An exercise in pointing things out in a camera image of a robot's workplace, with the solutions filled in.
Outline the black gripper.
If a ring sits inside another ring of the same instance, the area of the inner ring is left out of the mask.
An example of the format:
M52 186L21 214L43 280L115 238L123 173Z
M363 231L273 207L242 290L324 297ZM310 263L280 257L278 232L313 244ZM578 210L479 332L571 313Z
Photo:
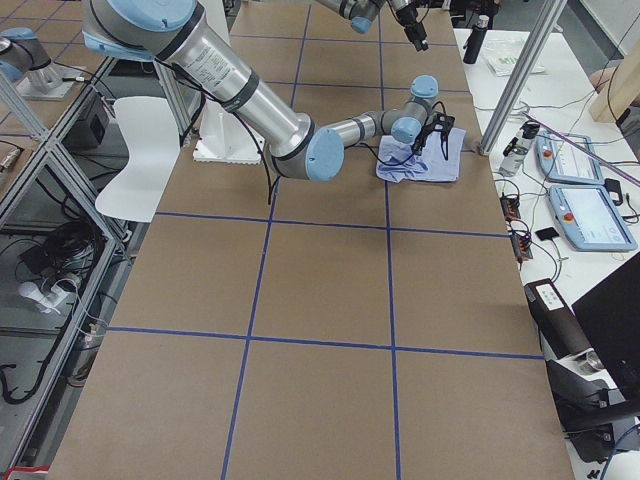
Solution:
M411 147L411 152L413 155L421 155L422 154L422 150L424 148L424 145L427 141L427 138L429 135L431 135L434 130L436 129L436 126L438 125L438 121L437 120L433 120L430 121L428 123L425 123L421 130L420 133L416 136L416 139L414 141L414 144Z
M425 51L429 48L427 34L418 12L419 8L427 6L427 1L398 0L394 2L394 16L417 51Z

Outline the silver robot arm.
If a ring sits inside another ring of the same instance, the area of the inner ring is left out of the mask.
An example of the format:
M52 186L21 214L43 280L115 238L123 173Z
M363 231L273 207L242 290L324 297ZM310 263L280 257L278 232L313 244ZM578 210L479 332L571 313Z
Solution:
M369 31L373 21L379 16L384 5L399 25L408 41L417 51L428 49L427 33L419 18L419 8L427 8L428 1L413 0L319 0L318 3L350 22L351 28L360 34Z
M87 48L115 58L157 61L184 75L230 114L255 129L267 162L279 175L328 181L341 170L347 147L390 135L419 152L433 130L437 80L416 77L400 109L366 112L318 127L292 110L209 24L197 1L85 1Z

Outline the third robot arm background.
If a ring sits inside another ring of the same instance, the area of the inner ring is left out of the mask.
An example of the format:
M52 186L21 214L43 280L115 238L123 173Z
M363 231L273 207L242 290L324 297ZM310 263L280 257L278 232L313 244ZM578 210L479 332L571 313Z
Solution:
M77 70L56 65L37 35L26 27L1 32L1 72L30 100L60 101L72 83L85 80Z

